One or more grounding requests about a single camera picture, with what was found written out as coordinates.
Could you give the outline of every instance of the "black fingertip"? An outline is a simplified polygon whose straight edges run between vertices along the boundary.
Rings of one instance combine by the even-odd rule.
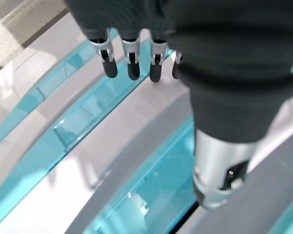
[[[131,62],[128,64],[128,75],[131,80],[137,80],[140,77],[139,63]]]
[[[115,60],[113,60],[112,62],[110,62],[109,60],[105,61],[103,63],[103,67],[104,67],[105,74],[109,78],[115,78],[117,76],[117,66],[116,66]]]
[[[161,76],[161,65],[158,62],[155,62],[155,65],[151,64],[150,68],[150,79],[152,82],[158,82]]]
[[[174,66],[172,67],[172,76],[175,78],[175,79],[178,79],[177,77],[177,74],[176,74],[176,70],[177,70],[177,63],[174,62]]]

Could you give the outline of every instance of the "gray floor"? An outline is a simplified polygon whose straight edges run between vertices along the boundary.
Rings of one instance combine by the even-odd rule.
[[[0,69],[66,13],[62,0],[0,0]]]

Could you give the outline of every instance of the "robotic hand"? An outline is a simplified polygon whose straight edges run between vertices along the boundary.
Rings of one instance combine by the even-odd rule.
[[[173,76],[190,88],[195,120],[197,199],[207,209],[223,205],[293,96],[293,0],[65,2],[111,78],[117,75],[111,27],[122,38],[132,80],[139,77],[142,28],[152,34],[152,81],[160,79],[168,44],[177,51]]]

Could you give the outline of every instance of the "transparent blue acrylic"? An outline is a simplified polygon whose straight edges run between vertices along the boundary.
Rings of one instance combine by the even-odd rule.
[[[154,151],[85,233],[168,233],[195,202],[193,155],[190,118]]]

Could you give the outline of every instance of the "white surface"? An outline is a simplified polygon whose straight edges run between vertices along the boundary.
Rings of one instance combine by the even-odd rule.
[[[172,64],[166,60],[159,83],[143,81],[64,158],[3,220],[0,234],[64,233],[98,186],[98,176],[107,175],[106,169],[136,135],[188,92],[171,77]]]
[[[85,41],[70,14],[0,71],[0,123],[55,64]]]

